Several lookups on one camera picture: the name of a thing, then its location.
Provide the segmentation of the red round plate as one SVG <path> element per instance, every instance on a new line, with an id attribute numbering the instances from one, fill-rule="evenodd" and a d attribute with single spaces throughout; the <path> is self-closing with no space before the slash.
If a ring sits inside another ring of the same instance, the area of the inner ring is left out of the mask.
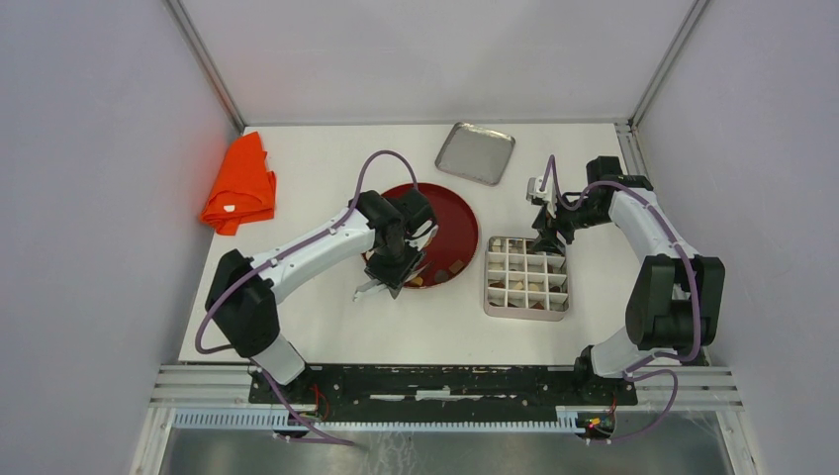
<path id="1" fill-rule="evenodd" d="M 383 194 L 365 191 L 358 198 L 356 210 L 374 231 L 373 246 L 365 252 L 365 266 L 367 259 L 380 248 L 396 254 L 410 244 L 423 251 L 420 264 L 430 263 L 430 266 L 405 288 L 443 284 L 433 282 L 438 270 L 447 271 L 450 281 L 467 267 L 477 252 L 479 226 L 475 214 L 459 195 L 440 185 L 405 184 Z M 465 267 L 453 275 L 448 268 L 456 260 L 462 260 Z"/>

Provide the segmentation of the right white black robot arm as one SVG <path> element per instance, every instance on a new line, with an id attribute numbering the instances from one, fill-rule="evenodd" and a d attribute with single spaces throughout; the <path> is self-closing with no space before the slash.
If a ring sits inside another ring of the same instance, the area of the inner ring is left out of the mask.
<path id="1" fill-rule="evenodd" d="M 657 359 L 695 360 L 716 336 L 725 267 L 687 243 L 662 211 L 643 175 L 627 174 L 619 158 L 599 156 L 586 165 L 587 185 L 563 193 L 555 157 L 529 179 L 526 199 L 538 207 L 535 248 L 565 255 L 575 234 L 612 224 L 640 262 L 624 325 L 581 356 L 589 366 L 571 378 L 574 396 L 595 404 L 611 389 L 610 378 L 628 377 Z"/>

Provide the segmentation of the pink tin box with dividers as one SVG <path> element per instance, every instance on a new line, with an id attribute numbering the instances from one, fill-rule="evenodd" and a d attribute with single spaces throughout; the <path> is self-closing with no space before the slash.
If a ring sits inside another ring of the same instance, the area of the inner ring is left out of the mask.
<path id="1" fill-rule="evenodd" d="M 490 237 L 483 296 L 490 317 L 560 322 L 570 308 L 566 257 L 535 250 L 531 238 Z"/>

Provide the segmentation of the silver serving tongs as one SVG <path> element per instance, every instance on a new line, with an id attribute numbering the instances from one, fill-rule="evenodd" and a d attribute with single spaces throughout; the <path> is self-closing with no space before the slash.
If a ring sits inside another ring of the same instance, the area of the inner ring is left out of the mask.
<path id="1" fill-rule="evenodd" d="M 377 293 L 387 291 L 393 299 L 396 299 L 399 294 L 401 293 L 402 289 L 408 287 L 412 281 L 420 277 L 420 274 L 424 272 L 430 263 L 420 264 L 417 269 L 415 269 L 407 278 L 407 280 L 402 284 L 399 290 L 394 290 L 391 287 L 388 287 L 386 284 L 380 282 L 376 279 L 371 279 L 365 284 L 357 287 L 353 293 L 352 301 L 358 302 L 365 297 L 375 295 Z"/>

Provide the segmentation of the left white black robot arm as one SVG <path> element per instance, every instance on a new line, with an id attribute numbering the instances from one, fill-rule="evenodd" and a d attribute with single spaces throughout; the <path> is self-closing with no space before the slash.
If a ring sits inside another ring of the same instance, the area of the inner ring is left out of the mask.
<path id="1" fill-rule="evenodd" d="M 361 254 L 367 256 L 368 280 L 355 289 L 354 299 L 380 291 L 397 298 L 416 276 L 436 231 L 437 217 L 417 188 L 396 198 L 363 192 L 320 230 L 254 256 L 237 249 L 224 254 L 199 329 L 215 324 L 227 348 L 273 379 L 278 396 L 299 403 L 310 393 L 311 377 L 303 356 L 281 334 L 279 305 L 311 279 Z"/>

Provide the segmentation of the silver tin lid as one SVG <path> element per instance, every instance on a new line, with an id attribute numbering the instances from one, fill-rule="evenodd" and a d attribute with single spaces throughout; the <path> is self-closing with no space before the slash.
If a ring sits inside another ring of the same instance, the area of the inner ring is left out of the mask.
<path id="1" fill-rule="evenodd" d="M 444 140 L 435 167 L 486 186 L 498 185 L 513 155 L 515 138 L 511 135 L 458 122 Z"/>

